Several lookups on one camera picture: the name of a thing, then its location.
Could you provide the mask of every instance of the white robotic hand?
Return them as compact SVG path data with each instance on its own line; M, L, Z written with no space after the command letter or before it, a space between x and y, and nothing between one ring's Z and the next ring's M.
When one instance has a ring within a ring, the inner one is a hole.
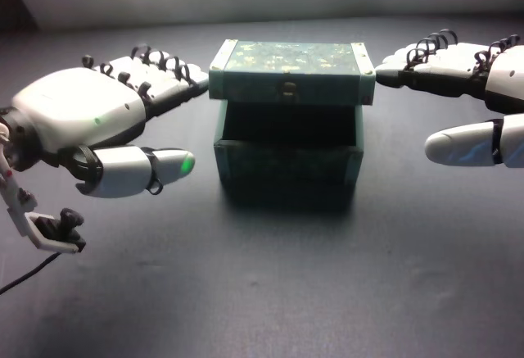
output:
M453 36L453 44L446 35ZM426 141L435 163L459 166L505 164L524 167L524 46L518 35L491 45L459 43L448 29L400 49L377 67L377 82L445 97L469 94L507 115L445 129Z
M164 185L191 173L194 156L128 142L151 118L208 88L208 76L198 66L148 46L100 66L90 56L82 61L83 68L38 79L0 110L0 193L20 234L53 252L84 248L75 231L84 220L68 209L61 220L33 213L36 200L18 187L13 170L27 170L38 161L64 166L82 181L78 190L91 197L159 194Z

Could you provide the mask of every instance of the chest lid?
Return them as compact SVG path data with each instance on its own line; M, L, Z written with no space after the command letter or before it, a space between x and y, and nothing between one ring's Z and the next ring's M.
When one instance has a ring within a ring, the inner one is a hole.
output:
M363 43L226 40L209 80L213 99L356 106L373 104L375 70Z

